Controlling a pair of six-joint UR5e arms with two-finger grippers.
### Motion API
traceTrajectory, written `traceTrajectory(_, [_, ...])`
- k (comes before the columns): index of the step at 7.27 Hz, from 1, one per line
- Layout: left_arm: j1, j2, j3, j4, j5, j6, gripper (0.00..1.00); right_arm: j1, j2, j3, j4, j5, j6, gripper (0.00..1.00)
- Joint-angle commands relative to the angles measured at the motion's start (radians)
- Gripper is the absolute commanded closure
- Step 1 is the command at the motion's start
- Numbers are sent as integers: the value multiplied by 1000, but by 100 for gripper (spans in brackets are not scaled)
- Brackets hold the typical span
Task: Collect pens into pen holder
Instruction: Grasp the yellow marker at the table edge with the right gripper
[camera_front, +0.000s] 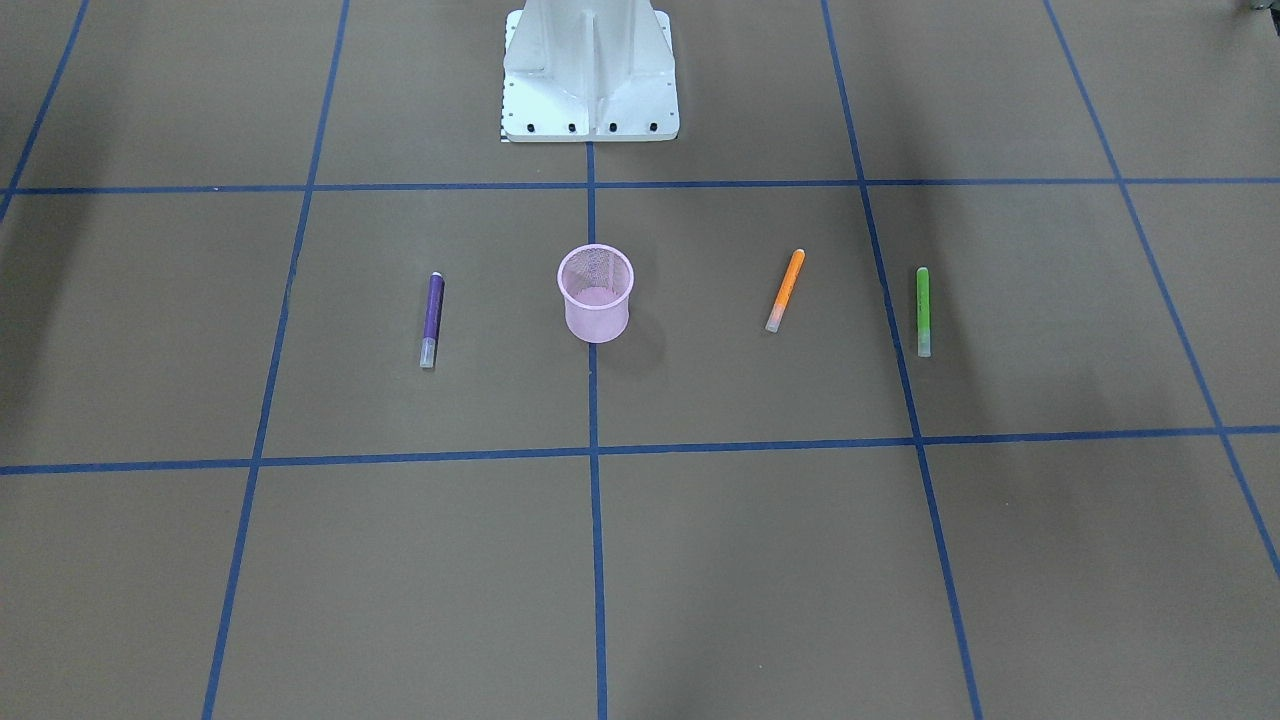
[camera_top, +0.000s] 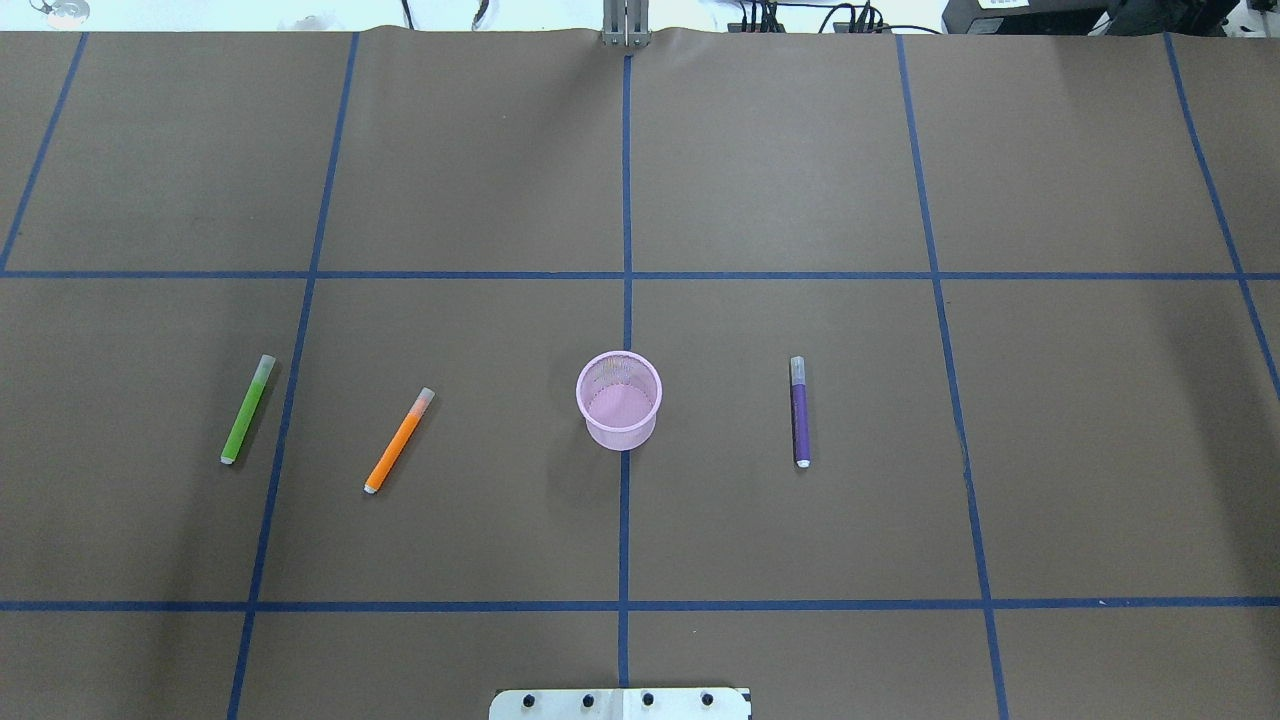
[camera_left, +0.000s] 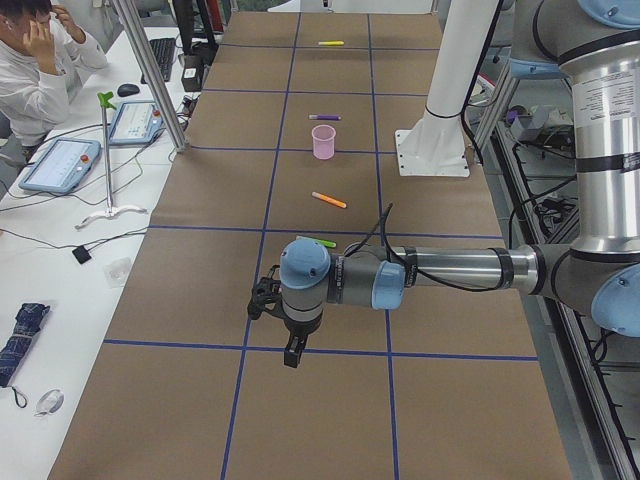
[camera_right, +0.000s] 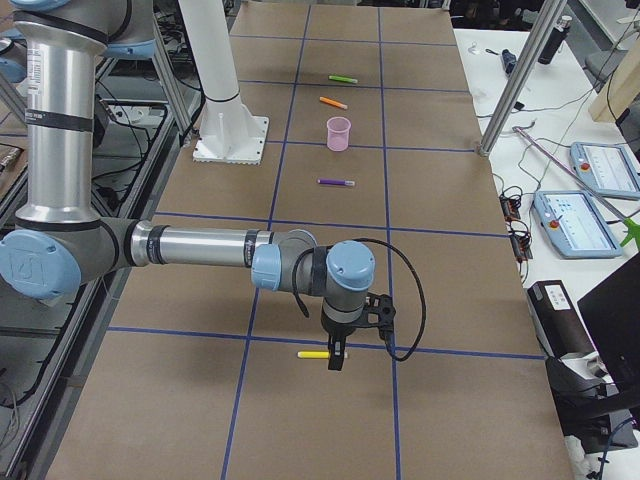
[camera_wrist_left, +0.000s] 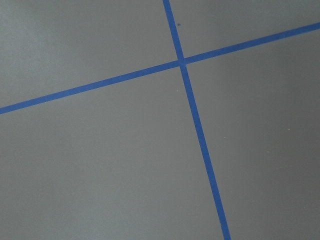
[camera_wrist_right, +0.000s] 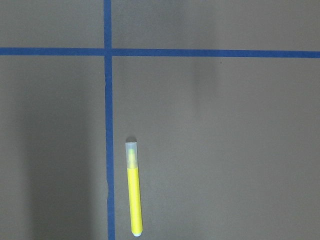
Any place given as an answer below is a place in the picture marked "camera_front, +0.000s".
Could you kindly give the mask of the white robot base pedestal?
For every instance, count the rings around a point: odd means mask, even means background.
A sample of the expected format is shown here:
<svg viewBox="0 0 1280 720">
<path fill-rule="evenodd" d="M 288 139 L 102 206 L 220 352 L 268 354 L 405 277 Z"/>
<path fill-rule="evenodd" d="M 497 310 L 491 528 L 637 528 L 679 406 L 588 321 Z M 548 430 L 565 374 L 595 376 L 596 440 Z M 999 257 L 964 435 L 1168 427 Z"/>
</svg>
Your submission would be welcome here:
<svg viewBox="0 0 1280 720">
<path fill-rule="evenodd" d="M 503 72 L 504 142 L 680 135 L 671 18 L 649 1 L 526 1 L 506 17 Z"/>
</svg>

